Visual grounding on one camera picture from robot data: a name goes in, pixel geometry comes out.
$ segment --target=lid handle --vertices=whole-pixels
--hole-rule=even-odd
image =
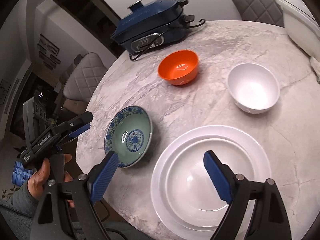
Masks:
[[[130,9],[132,12],[138,10],[139,8],[143,7],[143,4],[141,3],[141,0],[140,1],[137,1],[135,2],[134,4],[130,5],[128,7],[128,9]]]

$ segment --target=person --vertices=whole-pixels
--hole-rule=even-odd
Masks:
[[[70,154],[65,154],[65,163],[71,160]],[[7,201],[0,200],[0,212],[7,224],[19,240],[29,240],[33,216],[38,201],[44,191],[44,184],[50,175],[50,163],[47,158],[43,160],[41,168],[34,173]],[[73,178],[65,171],[64,181],[72,181]],[[68,200],[71,207],[74,203]],[[73,222],[78,240],[84,240],[85,235],[80,223]],[[105,221],[106,228],[112,240],[151,240],[149,236],[140,232],[127,222]]]

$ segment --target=stacked white plates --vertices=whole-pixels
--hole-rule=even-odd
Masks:
[[[228,205],[204,168],[203,156],[213,150],[220,161],[248,180],[271,177],[269,160],[259,143],[230,126],[193,129],[174,140],[160,156],[151,179],[151,198],[163,224],[187,240],[208,240]],[[254,202],[250,201],[239,233],[246,231]]]

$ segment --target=table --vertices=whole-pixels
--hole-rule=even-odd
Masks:
[[[160,79],[157,67],[168,54],[191,49],[199,56],[199,74],[175,87]],[[239,110],[226,89],[229,70],[243,62],[270,69],[281,86],[270,111]],[[154,133],[149,151],[128,169],[117,169],[104,198],[133,226],[154,239],[180,239],[157,217],[150,197],[153,168],[162,151],[193,128],[223,124],[253,136],[265,149],[286,206],[292,239],[300,240],[320,210],[320,86],[308,56],[284,28],[247,21],[211,21],[181,43],[131,62],[121,55],[101,80],[87,110],[94,119],[79,137],[76,161],[88,173],[105,156],[104,136],[123,107],[142,106]]]

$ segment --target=bowl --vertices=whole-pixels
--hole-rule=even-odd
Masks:
[[[172,85],[184,85],[198,73],[198,56],[191,50],[179,50],[165,57],[158,67],[158,75]]]
[[[104,140],[104,150],[115,151],[119,156],[119,168],[136,164],[150,145],[152,122],[140,106],[128,106],[111,120]]]
[[[250,114],[268,111],[280,97],[276,77],[267,68],[255,63],[242,63],[229,73],[227,88],[236,105]]]

